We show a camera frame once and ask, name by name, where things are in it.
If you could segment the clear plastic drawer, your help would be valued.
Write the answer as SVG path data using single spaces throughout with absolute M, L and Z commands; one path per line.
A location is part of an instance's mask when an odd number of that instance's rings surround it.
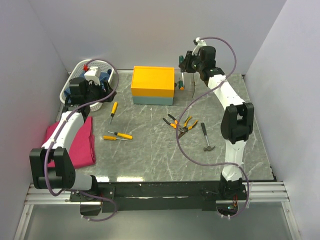
M 174 87 L 175 100 L 191 100 L 195 94 L 195 75 L 193 73 L 183 73 L 184 76 L 184 90 L 179 90 Z M 174 73 L 174 83 L 181 78 L 181 72 L 178 70 Z

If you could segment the orange grey drawer box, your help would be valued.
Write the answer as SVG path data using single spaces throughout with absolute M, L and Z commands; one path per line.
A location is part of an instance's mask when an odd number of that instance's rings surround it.
M 131 80 L 134 104 L 173 105 L 175 69 L 173 67 L 135 66 Z

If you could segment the green screwdriver short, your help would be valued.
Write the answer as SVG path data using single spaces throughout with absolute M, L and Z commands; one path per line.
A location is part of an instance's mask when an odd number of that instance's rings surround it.
M 174 83 L 175 87 L 178 87 L 179 90 L 183 91 L 185 89 L 184 81 L 180 78 L 178 82 Z

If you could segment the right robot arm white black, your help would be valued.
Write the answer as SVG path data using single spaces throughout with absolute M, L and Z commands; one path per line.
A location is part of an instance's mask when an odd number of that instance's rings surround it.
M 199 43 L 179 59 L 181 72 L 199 73 L 207 87 L 221 103 L 224 114 L 220 131 L 225 140 L 225 165 L 220 175 L 219 195 L 228 200 L 242 192 L 243 154 L 250 134 L 253 132 L 254 105 L 245 102 L 232 88 L 223 70 L 216 67 L 216 49 Z

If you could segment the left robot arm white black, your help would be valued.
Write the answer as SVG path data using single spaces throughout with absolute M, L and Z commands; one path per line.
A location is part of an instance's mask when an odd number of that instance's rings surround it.
M 84 77 L 72 78 L 64 100 L 60 122 L 50 138 L 29 154 L 33 184 L 36 189 L 81 191 L 86 200 L 94 201 L 100 194 L 94 175 L 77 173 L 69 151 L 80 128 L 96 103 L 112 102 L 117 92 L 107 80 L 94 83 Z

